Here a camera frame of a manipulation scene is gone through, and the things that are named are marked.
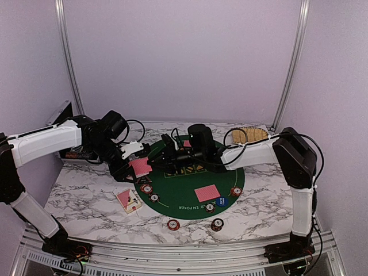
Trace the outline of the pink playing card deck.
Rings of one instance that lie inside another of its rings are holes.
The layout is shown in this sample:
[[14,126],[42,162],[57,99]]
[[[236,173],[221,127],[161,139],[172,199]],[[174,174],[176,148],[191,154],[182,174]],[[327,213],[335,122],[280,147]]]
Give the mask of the pink playing card deck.
[[132,160],[129,164],[133,167],[137,178],[148,175],[152,171],[152,167],[148,164],[148,157]]

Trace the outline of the black triangular all-in button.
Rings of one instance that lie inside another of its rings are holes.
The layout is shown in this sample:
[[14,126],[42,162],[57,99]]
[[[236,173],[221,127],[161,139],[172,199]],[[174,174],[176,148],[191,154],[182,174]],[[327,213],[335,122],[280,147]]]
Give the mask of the black triangular all-in button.
[[146,184],[146,183],[151,183],[151,179],[148,176],[143,176],[140,178],[137,178],[136,184]]

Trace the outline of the dark chips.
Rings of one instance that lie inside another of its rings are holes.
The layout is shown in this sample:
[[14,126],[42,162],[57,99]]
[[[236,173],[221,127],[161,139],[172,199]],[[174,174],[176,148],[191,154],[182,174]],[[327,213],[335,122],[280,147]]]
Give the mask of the dark chips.
[[216,206],[213,203],[208,203],[205,205],[205,211],[208,213],[213,213],[216,210]]
[[151,202],[158,202],[160,200],[160,196],[158,194],[152,193],[149,195],[149,200]]

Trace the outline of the blue small blind button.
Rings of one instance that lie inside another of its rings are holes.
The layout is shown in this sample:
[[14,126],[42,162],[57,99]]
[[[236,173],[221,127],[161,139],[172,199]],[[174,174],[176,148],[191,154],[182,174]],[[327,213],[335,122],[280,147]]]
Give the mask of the blue small blind button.
[[220,196],[216,199],[216,205],[219,207],[226,207],[229,204],[229,199],[224,196]]

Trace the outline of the dark red poker chip stack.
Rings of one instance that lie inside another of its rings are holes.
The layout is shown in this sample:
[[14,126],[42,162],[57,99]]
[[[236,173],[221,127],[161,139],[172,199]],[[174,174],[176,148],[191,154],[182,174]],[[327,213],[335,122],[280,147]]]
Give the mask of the dark red poker chip stack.
[[222,230],[223,226],[224,226],[224,221],[220,218],[216,218],[212,221],[210,227],[213,231],[218,232]]

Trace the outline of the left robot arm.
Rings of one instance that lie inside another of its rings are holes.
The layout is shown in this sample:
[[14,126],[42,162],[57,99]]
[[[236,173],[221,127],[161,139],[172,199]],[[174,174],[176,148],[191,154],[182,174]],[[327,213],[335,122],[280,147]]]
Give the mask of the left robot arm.
[[2,135],[1,202],[32,224],[59,255],[69,255],[73,247],[67,231],[26,191],[18,169],[55,152],[83,146],[108,165],[115,181],[122,182],[128,176],[135,176],[127,155],[115,143],[127,127],[121,114],[111,110],[98,120],[79,115],[35,131]]

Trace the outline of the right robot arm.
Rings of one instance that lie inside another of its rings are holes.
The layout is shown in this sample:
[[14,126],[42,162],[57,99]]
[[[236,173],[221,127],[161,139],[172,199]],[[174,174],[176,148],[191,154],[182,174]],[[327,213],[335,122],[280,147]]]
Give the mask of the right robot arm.
[[167,174],[180,174],[195,165],[218,174],[264,164],[277,166],[292,193],[291,241],[285,244],[285,253],[296,258],[307,248],[316,209],[315,182],[319,170],[317,154],[309,145],[313,140],[292,127],[257,141],[251,141],[244,129],[237,131],[243,134],[244,142],[222,145],[216,144],[212,130],[204,124],[188,127],[188,146],[183,145],[180,137],[163,134],[163,145],[148,158],[148,164]]

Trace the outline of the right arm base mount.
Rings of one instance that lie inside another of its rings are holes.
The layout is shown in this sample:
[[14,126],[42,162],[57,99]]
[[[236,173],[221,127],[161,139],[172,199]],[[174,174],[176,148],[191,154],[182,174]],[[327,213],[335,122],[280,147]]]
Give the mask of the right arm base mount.
[[315,252],[314,246],[302,248],[301,245],[297,244],[292,247],[291,242],[284,242],[265,246],[263,256],[267,258],[269,263],[277,263],[311,256]]

